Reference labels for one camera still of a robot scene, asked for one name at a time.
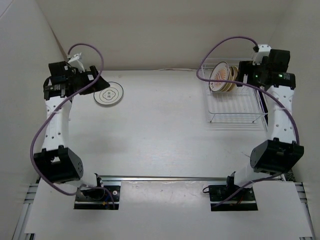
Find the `beige plate front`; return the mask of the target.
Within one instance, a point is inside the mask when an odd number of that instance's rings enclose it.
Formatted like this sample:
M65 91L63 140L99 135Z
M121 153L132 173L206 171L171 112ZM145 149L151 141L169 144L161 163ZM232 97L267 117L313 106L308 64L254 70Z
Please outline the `beige plate front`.
M232 81L231 79L232 79L232 77L231 77L231 67L229 67L229 76L228 76L228 79L227 79L229 82L225 82L221 92L227 92L228 91L228 89L230 87L230 84L231 84L230 81Z

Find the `white plate blue motif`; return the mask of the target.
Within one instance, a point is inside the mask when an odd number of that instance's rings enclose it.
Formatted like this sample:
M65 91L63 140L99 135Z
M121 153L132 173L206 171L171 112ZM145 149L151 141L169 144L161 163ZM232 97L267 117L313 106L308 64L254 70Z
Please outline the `white plate blue motif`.
M124 88L121 84L110 81L109 87L93 94L94 101L102 107L117 105L124 96Z

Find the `white plate orange sunburst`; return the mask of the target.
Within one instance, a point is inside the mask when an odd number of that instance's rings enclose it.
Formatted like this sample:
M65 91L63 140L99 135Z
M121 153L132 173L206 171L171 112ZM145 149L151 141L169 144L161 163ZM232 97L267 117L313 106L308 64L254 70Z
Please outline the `white plate orange sunburst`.
M212 70L209 79L209 89L215 93L221 91L229 79L229 65L225 61L219 62Z

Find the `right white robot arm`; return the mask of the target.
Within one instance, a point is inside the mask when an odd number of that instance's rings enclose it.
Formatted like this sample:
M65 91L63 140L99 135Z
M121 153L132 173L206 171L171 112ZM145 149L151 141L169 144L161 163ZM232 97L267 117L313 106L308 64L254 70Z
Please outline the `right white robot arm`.
M251 61L241 61L237 81L260 89L267 104L267 139L256 146L249 164L227 177L224 193L238 199L244 188L287 173L303 156L298 128L292 116L296 77L288 73L290 52L260 44Z

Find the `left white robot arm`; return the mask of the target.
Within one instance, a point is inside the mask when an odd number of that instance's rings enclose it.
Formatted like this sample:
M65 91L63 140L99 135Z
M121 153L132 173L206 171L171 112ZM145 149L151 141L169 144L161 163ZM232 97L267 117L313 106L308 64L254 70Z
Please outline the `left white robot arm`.
M43 83L46 121L36 135L45 132L41 149L31 142L31 163L40 177L53 187L69 184L87 189L93 200L105 194L96 173L85 173L81 158L69 147L69 117L74 95L89 95L110 87L92 65L86 70L78 60L50 63L50 76Z

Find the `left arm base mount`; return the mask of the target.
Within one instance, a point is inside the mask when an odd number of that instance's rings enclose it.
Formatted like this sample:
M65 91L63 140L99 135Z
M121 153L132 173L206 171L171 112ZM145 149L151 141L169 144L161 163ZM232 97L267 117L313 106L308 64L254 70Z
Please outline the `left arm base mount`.
M118 210L120 206L121 186L106 185L111 193L103 189L77 190L74 200L75 210Z

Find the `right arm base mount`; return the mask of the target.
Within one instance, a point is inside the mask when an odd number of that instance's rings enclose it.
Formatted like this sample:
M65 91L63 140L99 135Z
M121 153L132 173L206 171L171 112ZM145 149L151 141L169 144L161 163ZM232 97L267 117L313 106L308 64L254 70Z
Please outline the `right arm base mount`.
M203 194L209 194L212 212L244 212L257 211L258 206L253 188L244 188L236 195L221 203L233 194L239 187L226 185L209 185L202 189Z

